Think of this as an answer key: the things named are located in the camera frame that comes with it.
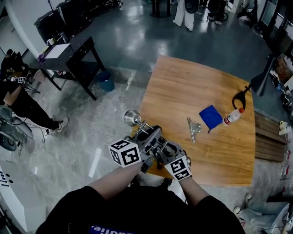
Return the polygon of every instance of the paper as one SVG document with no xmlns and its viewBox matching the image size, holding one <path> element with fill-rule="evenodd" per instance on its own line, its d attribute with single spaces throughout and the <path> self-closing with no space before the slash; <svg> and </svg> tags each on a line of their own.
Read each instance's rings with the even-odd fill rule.
<svg viewBox="0 0 293 234">
<path fill-rule="evenodd" d="M 61 44 L 61 45 L 56 45 L 54 48 L 47 54 L 45 59 L 56 59 L 59 57 L 59 55 L 62 54 L 62 52 L 69 46 L 70 44 Z"/>
</svg>

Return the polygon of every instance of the black lamp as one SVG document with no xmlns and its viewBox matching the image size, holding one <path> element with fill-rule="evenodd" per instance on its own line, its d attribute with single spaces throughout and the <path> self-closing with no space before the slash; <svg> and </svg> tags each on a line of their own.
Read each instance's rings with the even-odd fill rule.
<svg viewBox="0 0 293 234">
<path fill-rule="evenodd" d="M 245 106 L 246 106 L 245 94 L 247 93 L 247 91 L 250 92 L 250 88 L 252 88 L 252 90 L 256 93 L 257 96 L 264 95 L 265 89 L 266 89 L 266 80 L 274 61 L 275 61 L 275 57 L 273 56 L 273 54 L 270 54 L 267 59 L 267 63 L 266 63 L 266 67 L 264 71 L 261 74 L 257 75 L 255 78 L 253 78 L 250 81 L 249 86 L 245 87 L 244 91 L 240 91 L 238 94 L 234 96 L 234 98 L 232 99 L 232 104 L 235 109 L 237 109 L 234 104 L 235 99 L 239 99 L 242 102 L 243 109 L 245 109 Z"/>
</svg>

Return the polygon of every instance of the lamp shade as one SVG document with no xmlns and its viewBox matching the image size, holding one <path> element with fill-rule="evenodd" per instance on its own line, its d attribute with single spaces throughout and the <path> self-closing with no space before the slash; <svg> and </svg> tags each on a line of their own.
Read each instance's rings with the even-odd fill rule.
<svg viewBox="0 0 293 234">
<path fill-rule="evenodd" d="M 266 80 L 270 69 L 275 61 L 275 57 L 270 54 L 266 63 L 264 71 L 253 78 L 250 82 L 252 90 L 256 93 L 257 96 L 263 96 L 266 89 Z"/>
</svg>

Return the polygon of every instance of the bottle label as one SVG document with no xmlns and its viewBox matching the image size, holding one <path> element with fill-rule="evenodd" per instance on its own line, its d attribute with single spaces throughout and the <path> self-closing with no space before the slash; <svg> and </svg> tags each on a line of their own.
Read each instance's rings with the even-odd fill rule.
<svg viewBox="0 0 293 234">
<path fill-rule="evenodd" d="M 225 124 L 229 125 L 231 122 L 228 119 L 229 115 L 224 118 Z"/>
</svg>

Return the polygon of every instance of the plastic bottle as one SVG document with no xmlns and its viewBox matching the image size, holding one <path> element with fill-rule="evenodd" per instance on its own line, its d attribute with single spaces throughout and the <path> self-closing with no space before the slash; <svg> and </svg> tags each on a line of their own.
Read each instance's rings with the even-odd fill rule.
<svg viewBox="0 0 293 234">
<path fill-rule="evenodd" d="M 232 111 L 229 115 L 227 115 L 224 119 L 223 119 L 223 124 L 225 126 L 228 126 L 230 123 L 235 122 L 236 120 L 238 120 L 241 116 L 241 113 L 243 113 L 244 109 L 240 108 L 239 110 L 236 109 L 234 111 Z"/>
</svg>

